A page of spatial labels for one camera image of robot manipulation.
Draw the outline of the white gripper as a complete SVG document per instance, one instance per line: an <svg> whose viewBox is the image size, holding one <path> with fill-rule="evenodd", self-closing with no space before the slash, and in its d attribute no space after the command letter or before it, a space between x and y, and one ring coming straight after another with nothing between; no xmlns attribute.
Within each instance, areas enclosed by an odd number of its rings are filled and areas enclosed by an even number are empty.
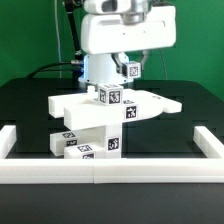
<svg viewBox="0 0 224 224"><path fill-rule="evenodd" d="M81 48L90 55L111 54L116 71L127 76L120 52L140 51L141 70L149 49L176 42L176 8L153 0L85 0Z"/></svg>

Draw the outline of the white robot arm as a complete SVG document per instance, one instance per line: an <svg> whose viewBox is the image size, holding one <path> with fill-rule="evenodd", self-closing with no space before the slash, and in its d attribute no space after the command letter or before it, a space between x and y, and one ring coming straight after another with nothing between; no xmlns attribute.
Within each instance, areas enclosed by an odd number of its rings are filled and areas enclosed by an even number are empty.
<svg viewBox="0 0 224 224"><path fill-rule="evenodd" d="M123 84L141 76L149 51L176 42L176 8L160 0L84 0L83 82Z"/></svg>

